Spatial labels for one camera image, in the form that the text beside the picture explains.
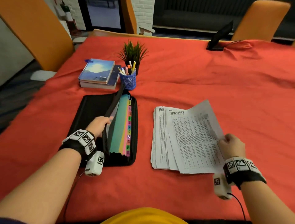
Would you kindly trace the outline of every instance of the blue pencil holder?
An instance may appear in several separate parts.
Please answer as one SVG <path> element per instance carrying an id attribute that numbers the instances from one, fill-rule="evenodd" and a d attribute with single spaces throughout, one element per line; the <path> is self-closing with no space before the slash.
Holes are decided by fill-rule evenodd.
<path id="1" fill-rule="evenodd" d="M 126 90 L 133 90 L 136 87 L 136 69 L 131 75 L 120 75 L 121 83 L 124 83 Z"/>

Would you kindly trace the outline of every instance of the red tablecloth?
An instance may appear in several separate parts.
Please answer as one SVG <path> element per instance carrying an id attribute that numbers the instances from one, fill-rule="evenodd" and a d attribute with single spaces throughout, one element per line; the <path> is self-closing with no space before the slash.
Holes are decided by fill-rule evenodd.
<path id="1" fill-rule="evenodd" d="M 138 103 L 136 161 L 105 167 L 98 177 L 82 176 L 67 221 L 102 220 L 143 206 L 183 219 L 242 219 L 236 200 L 214 195 L 212 174 L 183 175 L 150 164 L 154 108 L 188 109 L 205 99 L 224 133 L 246 143 L 247 156 L 295 211 L 295 48 L 262 41 L 232 43 L 213 52 L 197 40 L 88 38 L 0 135 L 0 198 L 57 152 L 84 95 L 112 92 L 79 87 L 84 60 L 123 65 L 116 53 L 128 40 L 140 40 L 149 50 L 131 91 Z M 236 187 L 233 193 L 245 208 Z"/>

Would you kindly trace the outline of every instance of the dark sofa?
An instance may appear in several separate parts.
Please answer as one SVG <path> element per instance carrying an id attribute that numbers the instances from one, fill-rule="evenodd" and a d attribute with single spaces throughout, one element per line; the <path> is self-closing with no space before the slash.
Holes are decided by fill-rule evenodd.
<path id="1" fill-rule="evenodd" d="M 230 21 L 234 31 L 255 0 L 155 0 L 153 25 L 218 31 Z M 275 37 L 295 39 L 295 5 Z"/>

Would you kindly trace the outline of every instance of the stack of books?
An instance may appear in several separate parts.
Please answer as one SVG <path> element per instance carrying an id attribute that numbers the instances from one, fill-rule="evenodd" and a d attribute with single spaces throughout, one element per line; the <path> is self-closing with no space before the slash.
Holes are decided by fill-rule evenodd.
<path id="1" fill-rule="evenodd" d="M 118 68 L 121 65 L 115 65 L 115 61 L 90 59 L 79 76 L 80 86 L 114 90 L 119 78 Z"/>

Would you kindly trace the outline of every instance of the hand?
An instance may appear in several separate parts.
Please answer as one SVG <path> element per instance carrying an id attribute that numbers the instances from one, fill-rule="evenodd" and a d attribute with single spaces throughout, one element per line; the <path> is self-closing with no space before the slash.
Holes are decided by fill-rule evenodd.
<path id="1" fill-rule="evenodd" d="M 86 130 L 94 134 L 94 137 L 101 137 L 102 131 L 106 124 L 110 124 L 110 119 L 108 117 L 96 117 L 93 121 L 87 126 Z"/>
<path id="2" fill-rule="evenodd" d="M 219 148 L 224 159 L 229 159 L 235 156 L 246 158 L 245 143 L 233 134 L 226 134 L 225 139 L 218 142 Z"/>

